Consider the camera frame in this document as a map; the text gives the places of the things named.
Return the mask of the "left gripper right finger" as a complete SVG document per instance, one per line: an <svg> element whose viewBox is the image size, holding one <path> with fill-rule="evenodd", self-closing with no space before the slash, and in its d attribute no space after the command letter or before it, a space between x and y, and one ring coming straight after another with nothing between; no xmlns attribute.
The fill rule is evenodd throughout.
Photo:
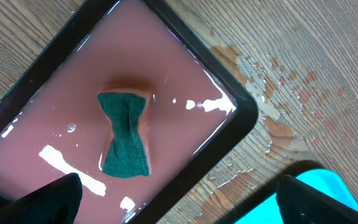
<svg viewBox="0 0 358 224"><path fill-rule="evenodd" d="M276 201L284 224L358 224L358 212L290 175L282 176Z"/></svg>

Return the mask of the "green and pink sponge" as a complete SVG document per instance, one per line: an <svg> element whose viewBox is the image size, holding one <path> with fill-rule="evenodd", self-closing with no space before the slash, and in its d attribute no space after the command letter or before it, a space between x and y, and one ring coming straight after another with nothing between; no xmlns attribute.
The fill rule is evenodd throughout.
<svg viewBox="0 0 358 224"><path fill-rule="evenodd" d="M149 105L146 91L115 89L97 95L111 124L111 142L102 172L122 179L151 174L149 156Z"/></svg>

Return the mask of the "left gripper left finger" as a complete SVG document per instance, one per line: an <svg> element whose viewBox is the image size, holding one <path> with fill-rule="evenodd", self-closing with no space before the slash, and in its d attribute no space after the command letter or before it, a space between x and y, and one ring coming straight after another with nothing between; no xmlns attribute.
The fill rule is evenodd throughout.
<svg viewBox="0 0 358 224"><path fill-rule="evenodd" d="M18 200L0 195L0 223L72 224L82 195L82 183L76 173L64 175Z"/></svg>

